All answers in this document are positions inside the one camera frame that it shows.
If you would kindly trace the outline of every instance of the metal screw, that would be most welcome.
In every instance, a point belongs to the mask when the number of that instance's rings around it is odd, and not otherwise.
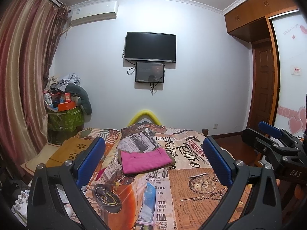
[[[241,161],[241,160],[237,160],[237,161],[235,162],[235,164],[236,164],[237,166],[243,166],[244,162]]]
[[[265,167],[267,170],[272,169],[272,165],[270,165],[270,164],[268,164],[268,163],[266,163],[266,164],[264,165],[264,167]]]
[[[37,169],[41,170],[43,167],[44,167],[44,164],[43,163],[40,163],[39,165],[36,166]]]
[[[70,165],[73,164],[73,160],[66,160],[66,161],[64,162],[64,164],[65,164],[66,166],[70,166]]]

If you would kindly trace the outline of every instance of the wooden floor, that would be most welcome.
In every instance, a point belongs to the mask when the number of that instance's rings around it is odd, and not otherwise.
[[[236,160],[242,160],[249,166],[254,166],[257,154],[252,147],[243,143],[241,136],[231,136],[215,139],[224,149],[228,150]]]

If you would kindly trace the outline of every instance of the paw print pattern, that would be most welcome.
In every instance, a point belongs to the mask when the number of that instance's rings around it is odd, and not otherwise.
[[[85,144],[78,144],[78,145],[77,145],[77,148],[78,148],[78,149],[84,149],[85,147],[86,147]]]
[[[70,153],[70,156],[69,156],[69,158],[71,158],[71,159],[76,159],[77,158],[77,156],[78,156],[78,154],[76,154],[76,152],[74,152],[74,153]]]

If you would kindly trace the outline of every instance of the black television screen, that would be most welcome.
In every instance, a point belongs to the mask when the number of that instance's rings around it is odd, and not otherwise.
[[[164,63],[137,62],[135,69],[135,82],[163,83]]]
[[[127,32],[125,60],[176,62],[176,35]]]

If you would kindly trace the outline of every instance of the yellow arch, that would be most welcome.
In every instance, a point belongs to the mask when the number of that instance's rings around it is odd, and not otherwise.
[[[157,124],[157,125],[161,125],[160,121],[158,120],[158,118],[149,110],[142,110],[140,111],[139,113],[137,113],[133,119],[131,119],[130,123],[128,124],[128,126],[132,125],[132,124],[135,124],[139,119],[140,117],[142,116],[149,116],[152,121]]]

